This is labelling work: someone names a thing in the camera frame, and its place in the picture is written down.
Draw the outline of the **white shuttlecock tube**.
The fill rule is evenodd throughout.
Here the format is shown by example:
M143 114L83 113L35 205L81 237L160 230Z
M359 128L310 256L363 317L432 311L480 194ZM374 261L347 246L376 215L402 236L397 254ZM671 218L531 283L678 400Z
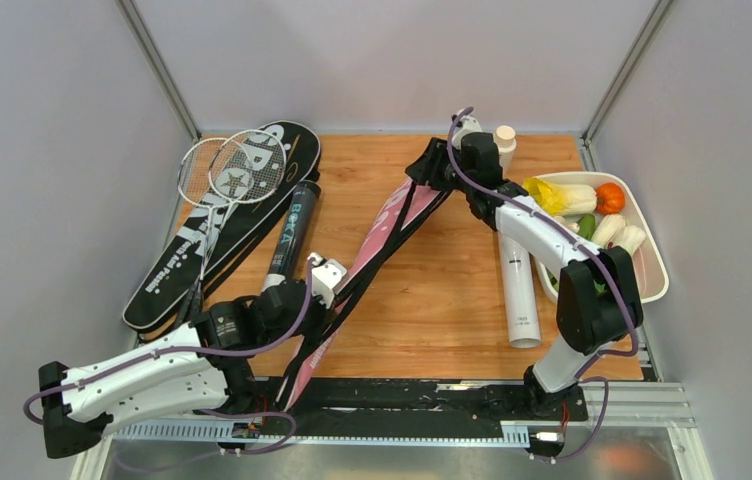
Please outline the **white shuttlecock tube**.
M541 345L541 329L529 252L498 233L499 257L509 345L517 349Z

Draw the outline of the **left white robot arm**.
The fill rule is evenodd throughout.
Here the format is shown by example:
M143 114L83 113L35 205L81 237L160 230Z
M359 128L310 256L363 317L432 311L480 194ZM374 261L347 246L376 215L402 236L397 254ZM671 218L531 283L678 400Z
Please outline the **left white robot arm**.
M40 425L50 459L169 414L223 406L245 414L258 399L250 359L325 324L346 275L336 260L312 253L303 278L216 303L150 343L80 367L46 363L24 414Z

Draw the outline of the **pink racket cover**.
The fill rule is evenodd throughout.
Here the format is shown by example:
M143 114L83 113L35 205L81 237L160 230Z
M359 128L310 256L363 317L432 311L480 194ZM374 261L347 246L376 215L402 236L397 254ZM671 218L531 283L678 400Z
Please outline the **pink racket cover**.
M449 198L451 192L407 178L383 203L340 284L334 306L320 323L311 323L282 375L276 402L290 410L304 393L336 332L357 306L391 256Z

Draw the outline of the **black shuttlecock tube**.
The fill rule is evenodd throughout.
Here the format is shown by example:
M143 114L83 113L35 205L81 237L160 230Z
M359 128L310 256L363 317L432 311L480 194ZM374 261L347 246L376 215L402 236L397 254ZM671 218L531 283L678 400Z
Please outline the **black shuttlecock tube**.
M320 186L311 180L303 180L293 189L291 204L283 217L282 229L261 291L277 286L294 275L320 194Z

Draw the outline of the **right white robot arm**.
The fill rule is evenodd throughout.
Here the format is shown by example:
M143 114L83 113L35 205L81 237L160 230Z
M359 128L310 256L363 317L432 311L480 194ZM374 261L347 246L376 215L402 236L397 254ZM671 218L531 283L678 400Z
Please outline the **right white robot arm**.
M561 391L600 357L617 355L615 342L637 337L643 308L633 259L620 246L603 248L570 231L506 179L493 133L473 126L474 119L470 107L454 113L445 139L406 173L418 185L462 193L474 217L516 241L557 279L558 336L525 373L522 392L525 410L547 418L561 407Z

